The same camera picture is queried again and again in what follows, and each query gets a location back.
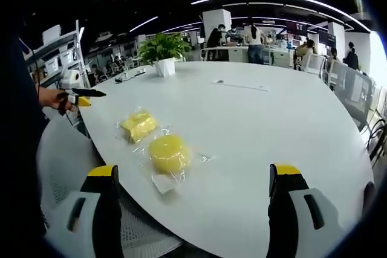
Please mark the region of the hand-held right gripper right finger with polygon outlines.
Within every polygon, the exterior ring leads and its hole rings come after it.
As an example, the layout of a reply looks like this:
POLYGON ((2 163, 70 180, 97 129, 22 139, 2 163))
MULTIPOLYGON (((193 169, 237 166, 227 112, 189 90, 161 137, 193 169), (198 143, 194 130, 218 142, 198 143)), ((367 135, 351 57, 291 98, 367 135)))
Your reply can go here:
POLYGON ((326 257, 344 237, 338 211, 299 169, 271 164, 268 257, 326 257))

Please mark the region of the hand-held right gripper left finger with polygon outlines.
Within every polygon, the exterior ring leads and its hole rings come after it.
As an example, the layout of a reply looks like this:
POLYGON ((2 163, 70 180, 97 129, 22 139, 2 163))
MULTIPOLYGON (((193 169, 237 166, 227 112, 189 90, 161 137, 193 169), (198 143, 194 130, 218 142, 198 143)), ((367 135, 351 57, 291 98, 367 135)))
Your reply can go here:
POLYGON ((117 165, 92 169, 55 209, 50 244, 62 257, 122 257, 117 165))

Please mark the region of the person's left hand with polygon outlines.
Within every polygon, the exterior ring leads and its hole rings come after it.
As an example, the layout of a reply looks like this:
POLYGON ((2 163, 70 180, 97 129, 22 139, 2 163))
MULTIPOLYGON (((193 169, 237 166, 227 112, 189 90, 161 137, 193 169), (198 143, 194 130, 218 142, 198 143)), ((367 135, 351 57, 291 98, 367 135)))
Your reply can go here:
POLYGON ((39 104, 43 107, 50 107, 58 111, 72 111, 74 106, 68 101, 68 94, 60 89, 48 89, 36 87, 39 104))

